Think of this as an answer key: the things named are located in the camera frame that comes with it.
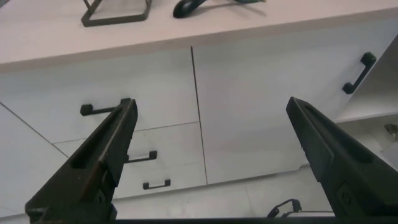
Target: countertop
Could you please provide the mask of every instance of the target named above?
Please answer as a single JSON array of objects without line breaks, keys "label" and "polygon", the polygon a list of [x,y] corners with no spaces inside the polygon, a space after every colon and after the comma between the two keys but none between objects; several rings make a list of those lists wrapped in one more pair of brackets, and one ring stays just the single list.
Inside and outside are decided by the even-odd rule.
[{"label": "countertop", "polygon": [[153,0],[144,22],[83,27],[83,0],[11,0],[0,9],[0,73],[398,16],[397,0],[208,0],[174,19],[177,2]]}]

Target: black computer mouse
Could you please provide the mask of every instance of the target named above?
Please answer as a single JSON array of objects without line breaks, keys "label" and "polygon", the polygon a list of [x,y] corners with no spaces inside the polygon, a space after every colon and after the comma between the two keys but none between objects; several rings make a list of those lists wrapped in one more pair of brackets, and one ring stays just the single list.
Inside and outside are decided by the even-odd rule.
[{"label": "black computer mouse", "polygon": [[206,0],[181,0],[177,3],[177,5],[175,5],[173,16],[178,19],[187,17],[205,1]]}]

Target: cabinet handle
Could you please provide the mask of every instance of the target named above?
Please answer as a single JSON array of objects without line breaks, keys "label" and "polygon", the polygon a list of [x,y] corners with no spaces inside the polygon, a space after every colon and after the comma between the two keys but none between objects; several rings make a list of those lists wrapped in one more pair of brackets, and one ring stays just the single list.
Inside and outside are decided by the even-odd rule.
[{"label": "cabinet handle", "polygon": [[143,183],[142,188],[144,190],[150,190],[150,189],[156,189],[156,188],[161,188],[161,187],[170,187],[170,185],[172,184],[172,181],[170,179],[164,180],[164,185],[159,185],[159,186],[153,186],[150,187],[149,183]]},{"label": "cabinet handle", "polygon": [[[120,102],[122,102],[124,100],[130,100],[130,98],[121,99]],[[82,105],[80,107],[80,114],[82,116],[88,116],[88,115],[93,115],[93,114],[109,113],[109,112],[112,112],[115,108],[116,108],[116,106],[111,107],[111,108],[103,108],[103,109],[94,110],[92,104]]]},{"label": "cabinet handle", "polygon": [[126,161],[124,163],[127,164],[127,163],[133,163],[133,162],[143,162],[143,161],[155,160],[156,158],[157,158],[157,151],[151,151],[151,152],[149,152],[149,157],[142,158],[142,159],[129,160],[129,155],[127,155]]},{"label": "cabinet handle", "polygon": [[346,94],[353,94],[355,90],[359,87],[359,84],[363,81],[365,76],[372,69],[373,65],[376,63],[376,56],[374,56],[371,52],[366,52],[362,58],[361,63],[365,65],[365,69],[362,71],[358,79],[355,81],[354,85],[351,83],[345,83],[343,86],[343,91]]}]

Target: black metal stand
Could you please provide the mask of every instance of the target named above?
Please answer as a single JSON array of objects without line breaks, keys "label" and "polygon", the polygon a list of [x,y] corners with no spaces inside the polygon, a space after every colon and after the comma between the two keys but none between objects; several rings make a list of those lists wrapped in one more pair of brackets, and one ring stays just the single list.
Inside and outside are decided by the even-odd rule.
[{"label": "black metal stand", "polygon": [[120,24],[125,22],[139,22],[144,21],[148,18],[150,5],[152,4],[152,0],[145,0],[146,8],[144,13],[133,16],[120,16],[120,17],[111,17],[105,19],[90,19],[94,14],[95,10],[98,8],[102,0],[94,0],[94,2],[90,5],[87,0],[83,0],[87,6],[87,11],[81,18],[81,22],[85,27],[91,26],[102,26],[102,25],[111,25],[111,24]]}]

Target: floor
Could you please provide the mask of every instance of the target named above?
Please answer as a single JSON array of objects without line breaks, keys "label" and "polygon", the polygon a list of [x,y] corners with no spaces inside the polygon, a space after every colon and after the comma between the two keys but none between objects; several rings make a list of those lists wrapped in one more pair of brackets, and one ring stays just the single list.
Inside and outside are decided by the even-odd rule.
[{"label": "floor", "polygon": [[[331,211],[308,166],[227,184],[117,199],[114,205],[118,219],[264,217],[275,205],[290,198],[299,199],[303,210]],[[1,224],[28,222],[26,215],[0,218]]]}]

